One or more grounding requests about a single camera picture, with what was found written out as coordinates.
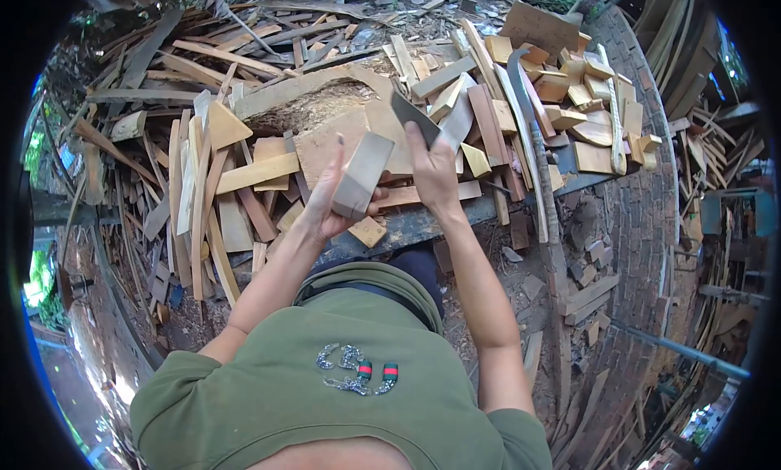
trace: person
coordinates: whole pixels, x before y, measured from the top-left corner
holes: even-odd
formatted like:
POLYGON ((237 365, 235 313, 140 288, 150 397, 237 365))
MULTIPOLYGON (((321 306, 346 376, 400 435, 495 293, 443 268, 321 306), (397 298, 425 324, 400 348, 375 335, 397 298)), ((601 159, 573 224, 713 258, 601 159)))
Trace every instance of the person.
POLYGON ((368 260, 310 275, 354 222, 331 211, 336 146, 223 331, 197 354, 169 354, 133 399, 133 440, 152 468, 552 468, 513 309, 458 200, 454 153, 441 140, 426 150, 413 122, 405 131, 420 200, 450 245, 477 395, 415 276, 368 260))

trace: triangular wood piece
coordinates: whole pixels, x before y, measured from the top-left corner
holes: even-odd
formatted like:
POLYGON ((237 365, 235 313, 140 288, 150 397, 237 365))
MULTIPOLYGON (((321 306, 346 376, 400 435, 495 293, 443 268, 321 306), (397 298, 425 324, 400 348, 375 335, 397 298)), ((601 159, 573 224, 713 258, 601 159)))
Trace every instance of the triangular wood piece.
POLYGON ((209 104, 209 133, 215 151, 252 136, 252 130, 217 101, 209 104))

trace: hand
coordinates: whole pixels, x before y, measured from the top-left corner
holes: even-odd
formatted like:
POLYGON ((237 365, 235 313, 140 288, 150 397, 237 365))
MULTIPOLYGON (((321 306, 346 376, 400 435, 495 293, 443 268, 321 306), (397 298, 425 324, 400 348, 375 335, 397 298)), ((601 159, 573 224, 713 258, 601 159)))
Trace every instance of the hand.
MULTIPOLYGON (((345 139, 341 134, 338 135, 337 145, 334 147, 334 159, 328 164, 320 179, 309 197, 309 202, 304 208, 304 212, 298 216, 295 225, 305 228, 306 234, 312 235, 312 238, 321 244, 333 238, 337 234, 347 231, 357 221, 348 219, 331 211, 331 203, 334 199, 334 192, 337 185, 345 173, 345 139)), ((372 202, 366 210, 367 215, 375 215, 379 211, 377 204, 374 203, 380 199, 388 197, 386 188, 376 188, 372 195, 372 202)))
POLYGON ((423 134, 412 121, 405 124, 404 130, 412 152, 412 177, 420 201, 437 220, 462 211, 453 150, 442 139, 436 140, 430 151, 426 150, 423 134))

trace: fingers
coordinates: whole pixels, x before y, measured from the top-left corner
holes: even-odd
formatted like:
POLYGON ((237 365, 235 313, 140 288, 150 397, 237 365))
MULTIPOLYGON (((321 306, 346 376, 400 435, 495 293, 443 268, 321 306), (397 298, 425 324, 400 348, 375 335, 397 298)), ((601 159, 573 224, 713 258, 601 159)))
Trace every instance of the fingers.
POLYGON ((407 134, 407 144, 412 153, 412 163, 415 168, 428 162, 429 151, 425 148, 423 133, 420 133, 420 127, 413 121, 407 121, 404 124, 404 130, 407 134))

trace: green t-shirt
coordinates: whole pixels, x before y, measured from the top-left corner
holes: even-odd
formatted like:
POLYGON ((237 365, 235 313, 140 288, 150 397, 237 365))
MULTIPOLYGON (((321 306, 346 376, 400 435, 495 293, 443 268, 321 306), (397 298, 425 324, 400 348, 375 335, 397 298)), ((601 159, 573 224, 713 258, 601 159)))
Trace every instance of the green t-shirt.
MULTIPOLYGON (((355 280, 404 295, 441 333, 431 296, 389 265, 350 263, 305 286, 355 280)), ((517 409, 484 414, 447 340, 399 303, 332 289, 301 304, 261 322, 230 363, 186 351, 166 358, 131 406, 135 444, 152 468, 247 468, 286 446, 358 436, 394 445, 416 470, 552 467, 542 424, 517 409), (345 357, 354 348, 362 356, 345 357), (358 369, 340 363, 361 358, 373 372, 355 385, 369 395, 324 382, 357 380, 358 369), (386 364, 397 367, 392 385, 386 364)))

